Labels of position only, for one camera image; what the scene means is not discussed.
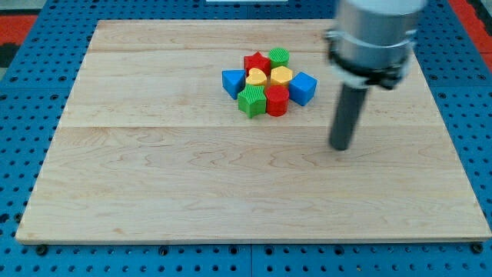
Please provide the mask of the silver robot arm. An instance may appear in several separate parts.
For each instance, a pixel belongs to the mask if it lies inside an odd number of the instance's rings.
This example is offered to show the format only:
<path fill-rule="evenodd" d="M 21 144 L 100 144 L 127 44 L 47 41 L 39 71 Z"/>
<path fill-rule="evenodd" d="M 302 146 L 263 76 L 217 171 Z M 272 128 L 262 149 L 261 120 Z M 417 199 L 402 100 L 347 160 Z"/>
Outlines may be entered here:
<path fill-rule="evenodd" d="M 407 76 L 427 0 L 340 0 L 325 32 L 327 60 L 344 85 L 393 89 Z"/>

